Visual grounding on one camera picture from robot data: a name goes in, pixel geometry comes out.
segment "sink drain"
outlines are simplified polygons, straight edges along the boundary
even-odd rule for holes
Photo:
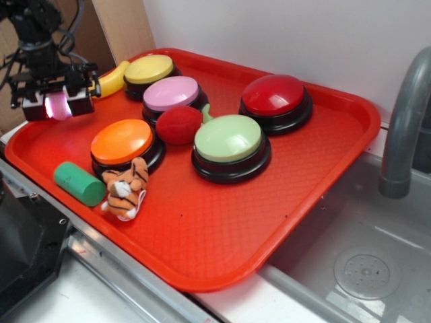
[[[401,279],[397,263],[388,254],[372,248],[345,251],[335,262],[334,273],[339,286],[360,299],[389,296]]]

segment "tiger plush toy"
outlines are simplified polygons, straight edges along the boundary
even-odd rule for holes
[[[130,169],[124,172],[103,172],[102,179],[109,194],[108,200],[102,203],[102,210],[111,212],[121,221],[134,219],[147,192],[148,178],[148,166],[141,157],[133,159]]]

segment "toy banana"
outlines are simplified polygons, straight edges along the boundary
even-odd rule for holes
[[[102,93],[100,98],[110,96],[111,94],[123,88],[124,71],[129,66],[129,64],[130,62],[123,61],[110,73],[103,75],[102,77],[99,78],[100,91]]]

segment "metal sink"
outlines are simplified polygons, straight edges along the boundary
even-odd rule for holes
[[[381,158],[364,153],[267,264],[360,322],[431,318],[431,176],[410,194],[378,192]]]

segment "red tray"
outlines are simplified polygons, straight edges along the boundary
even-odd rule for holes
[[[213,116],[237,114],[243,89],[268,75],[177,49],[152,53],[169,55],[183,75],[198,81]],[[81,204],[53,180],[64,161],[93,174],[90,143],[96,133],[120,119],[142,118],[142,104],[128,100],[123,91],[95,100],[93,114],[27,124],[11,138],[5,154],[172,286],[215,291],[255,273],[380,129],[380,115],[370,102],[304,85],[314,102],[312,118],[289,135],[270,137],[272,160],[261,175],[240,184],[206,182],[191,164],[192,145],[167,146],[141,210],[130,222],[104,214],[100,206]]]

